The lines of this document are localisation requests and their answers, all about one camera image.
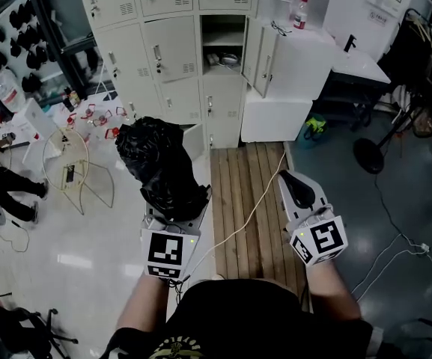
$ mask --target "black plastic bag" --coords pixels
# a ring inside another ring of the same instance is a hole
[[[116,146],[129,172],[141,181],[144,199],[166,218],[189,221],[201,214],[207,190],[194,179],[179,126],[144,117],[120,128]]]

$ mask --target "white tile floor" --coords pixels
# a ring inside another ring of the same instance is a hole
[[[20,171],[23,151],[13,154],[13,170]],[[44,316],[56,308],[55,326],[79,345],[64,344],[73,359],[97,358],[103,353],[122,308],[142,272],[139,225],[144,213],[140,182],[124,168],[114,141],[90,143],[91,161],[108,167],[115,181],[113,209],[107,208],[87,189],[83,190],[81,216],[62,193],[51,190],[40,203],[40,222],[28,229],[28,251],[14,253],[0,241],[0,293],[14,305],[40,311]],[[210,183],[208,153],[194,161],[194,175],[201,185]],[[91,171],[89,182],[97,182],[98,193],[109,200],[109,181],[104,171]],[[35,198],[22,196],[24,203]],[[189,264],[194,265],[213,245],[211,203],[201,225],[202,237]],[[23,249],[25,232],[11,224],[0,234]],[[215,272],[213,255],[200,265],[192,280],[209,278]],[[169,314],[175,297],[170,296]]]

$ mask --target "gray floor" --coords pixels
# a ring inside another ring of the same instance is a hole
[[[337,126],[316,147],[303,148],[297,141],[290,146],[296,169],[322,185],[344,220],[349,247],[336,265],[350,289],[397,235],[374,186],[375,176],[361,169],[352,154],[357,138],[378,142],[390,126],[390,117],[378,113],[368,128],[358,132]],[[432,256],[432,138],[416,138],[411,131],[402,141],[393,138],[377,182],[395,224],[416,244],[429,245]],[[354,295],[358,298],[394,254],[407,248],[398,237]],[[384,329],[386,341],[410,357],[428,356],[432,343],[421,338],[432,335],[432,328],[414,322],[432,320],[432,264],[427,257],[404,253],[395,258],[359,303],[364,318]]]

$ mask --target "wooden board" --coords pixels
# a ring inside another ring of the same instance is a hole
[[[229,173],[229,161],[227,149],[219,150],[219,166],[221,171],[221,195],[222,214],[224,218],[224,237],[228,238],[234,231],[234,209],[232,207],[231,175]],[[237,267],[236,239],[230,238],[225,243],[225,258],[228,267],[227,279],[237,279],[239,269]]]
[[[210,176],[213,190],[213,224],[214,224],[214,244],[224,240],[224,216],[222,214],[222,196],[221,196],[221,172],[219,168],[219,151],[212,149],[210,151]],[[226,278],[228,270],[225,260],[225,246],[221,245],[215,250],[216,255],[216,272]]]
[[[283,153],[282,144],[277,142],[211,150],[216,242],[245,224]],[[287,160],[283,158],[281,169],[287,168]],[[275,279],[294,291],[306,309],[308,299],[301,299],[306,283],[305,266],[288,243],[284,231],[287,222],[276,177],[246,227],[216,249],[216,270],[225,278]]]

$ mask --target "black chair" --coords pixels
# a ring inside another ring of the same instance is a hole
[[[66,356],[56,343],[57,340],[64,340],[78,344],[77,339],[70,339],[56,335],[51,331],[52,315],[57,315],[56,309],[48,312],[48,319],[45,323],[40,313],[30,313],[23,308],[6,310],[0,306],[0,341],[11,354],[30,352],[34,359],[52,359],[51,347],[60,354],[63,359],[70,359]],[[20,322],[30,321],[33,328],[25,328]]]

